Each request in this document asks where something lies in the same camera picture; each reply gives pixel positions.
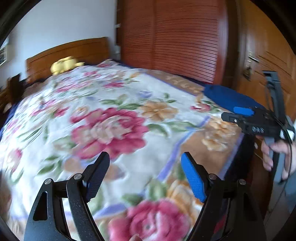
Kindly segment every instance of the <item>louvered wardrobe door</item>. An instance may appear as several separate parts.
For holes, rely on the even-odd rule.
[[[122,60],[138,68],[152,68],[154,0],[125,0]]]
[[[154,68],[213,83],[221,0],[156,0]]]

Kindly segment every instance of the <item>wooden headboard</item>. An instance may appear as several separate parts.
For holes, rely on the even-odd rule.
[[[51,76],[51,65],[61,58],[73,56],[79,62],[99,64],[109,58],[108,38],[84,39],[62,44],[27,59],[27,82]]]

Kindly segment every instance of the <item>human hand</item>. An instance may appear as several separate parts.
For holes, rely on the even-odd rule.
[[[142,239],[138,235],[134,235],[129,241],[142,241]]]
[[[282,172],[282,179],[286,180],[289,175],[289,170],[290,170],[290,161],[291,161],[291,151],[290,151],[290,146],[288,143],[284,142],[283,140],[280,140],[270,146],[270,148],[266,145],[264,141],[262,141],[261,144],[261,151],[263,153],[263,167],[267,171],[271,171],[274,163],[272,159],[269,157],[269,151],[272,149],[275,152],[279,153],[285,153],[286,154],[286,159],[285,159],[285,165],[284,169]],[[291,172],[290,175],[296,170],[296,145],[293,142],[292,144],[292,165],[291,165]]]

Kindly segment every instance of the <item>metal screw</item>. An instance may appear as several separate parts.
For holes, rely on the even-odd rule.
[[[244,179],[240,179],[239,183],[240,183],[240,185],[246,185],[247,182]]]
[[[51,181],[52,181],[52,180],[51,180],[50,178],[48,178],[48,179],[46,179],[46,180],[44,181],[44,184],[45,184],[45,185],[48,185],[48,184],[51,183]]]
[[[74,175],[75,180],[79,180],[80,178],[82,178],[82,175],[80,173]]]
[[[209,175],[209,178],[210,178],[211,180],[216,180],[216,179],[217,179],[217,176],[216,176],[215,174],[210,174],[210,175]]]

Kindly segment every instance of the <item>blue pillow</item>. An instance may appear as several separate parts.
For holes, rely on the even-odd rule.
[[[233,112],[233,108],[236,106],[243,108],[257,107],[265,109],[263,105],[259,104],[252,98],[221,85],[206,85],[204,94],[215,103],[231,112]]]

